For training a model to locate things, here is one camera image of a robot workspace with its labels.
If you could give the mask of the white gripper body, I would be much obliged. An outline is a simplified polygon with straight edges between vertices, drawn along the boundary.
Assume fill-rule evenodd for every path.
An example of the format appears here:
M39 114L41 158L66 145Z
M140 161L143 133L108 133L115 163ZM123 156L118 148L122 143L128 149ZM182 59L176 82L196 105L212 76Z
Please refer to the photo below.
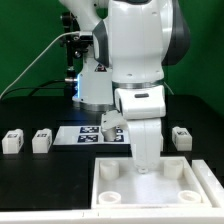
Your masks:
M115 105L126 121L134 165L140 173L158 167L161 118L166 115L164 87L115 90Z

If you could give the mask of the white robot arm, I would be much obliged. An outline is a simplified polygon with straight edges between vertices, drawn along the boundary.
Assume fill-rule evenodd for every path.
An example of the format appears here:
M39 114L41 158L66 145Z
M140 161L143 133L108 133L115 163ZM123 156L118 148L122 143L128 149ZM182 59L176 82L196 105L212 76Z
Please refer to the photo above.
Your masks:
M160 161L161 118L166 114L165 65L189 48L189 29L178 0L59 0L77 20L74 53L83 53L74 103L102 110L108 141L128 131L135 167L141 173Z

